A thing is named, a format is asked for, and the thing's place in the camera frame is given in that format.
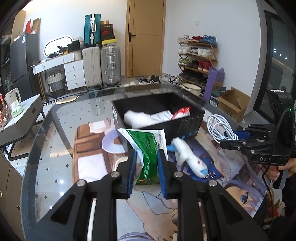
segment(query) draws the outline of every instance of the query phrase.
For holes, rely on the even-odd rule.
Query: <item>white plush toy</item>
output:
[[[179,137],[174,138],[171,142],[171,146],[175,146],[175,156],[177,165],[181,166],[185,161],[194,172],[194,174],[200,178],[204,178],[208,174],[207,165],[193,154],[188,144]]]

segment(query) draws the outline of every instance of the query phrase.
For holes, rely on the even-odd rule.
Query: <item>black refrigerator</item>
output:
[[[39,60],[38,46],[36,34],[25,34],[10,45],[11,81],[13,88],[18,87],[22,101],[41,93],[38,76],[33,75],[31,67]]]

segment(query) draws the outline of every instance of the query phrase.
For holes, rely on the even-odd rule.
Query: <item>silver screw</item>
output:
[[[83,187],[86,184],[86,181],[85,180],[78,180],[76,182],[76,184],[77,184],[78,187]]]
[[[183,176],[183,172],[175,172],[174,173],[175,177],[182,177]]]
[[[120,176],[120,173],[115,171],[115,172],[111,172],[111,177],[112,178],[116,178],[116,177],[119,177]]]
[[[209,185],[211,186],[211,187],[215,187],[215,186],[217,186],[217,181],[215,181],[215,180],[209,180]]]

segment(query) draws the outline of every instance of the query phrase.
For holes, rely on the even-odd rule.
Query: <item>blue shoe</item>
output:
[[[204,35],[203,38],[200,40],[200,43],[208,43],[217,47],[217,39],[215,36]]]

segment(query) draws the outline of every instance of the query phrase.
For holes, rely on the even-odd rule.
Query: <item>purple box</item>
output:
[[[204,101],[206,102],[210,101],[214,83],[215,82],[223,83],[224,75],[225,73],[223,68],[221,68],[220,70],[217,70],[213,66],[210,68],[209,75],[207,77],[207,85],[205,87],[205,93],[202,98]]]

